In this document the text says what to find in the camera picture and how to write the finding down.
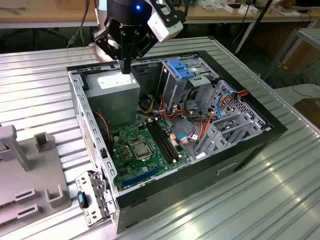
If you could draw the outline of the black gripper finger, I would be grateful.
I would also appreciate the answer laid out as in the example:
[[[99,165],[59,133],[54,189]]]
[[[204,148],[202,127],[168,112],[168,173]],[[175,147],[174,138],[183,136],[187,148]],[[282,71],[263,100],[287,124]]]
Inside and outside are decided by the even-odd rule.
[[[95,31],[93,33],[93,40],[98,58],[105,62],[116,60],[120,65],[121,73],[125,74],[126,62],[123,60],[121,45],[113,39],[107,32],[107,29],[103,27]]]
[[[148,33],[139,43],[132,43],[129,56],[125,60],[125,74],[131,73],[132,61],[137,57],[142,58],[157,42],[157,37],[153,33]]]

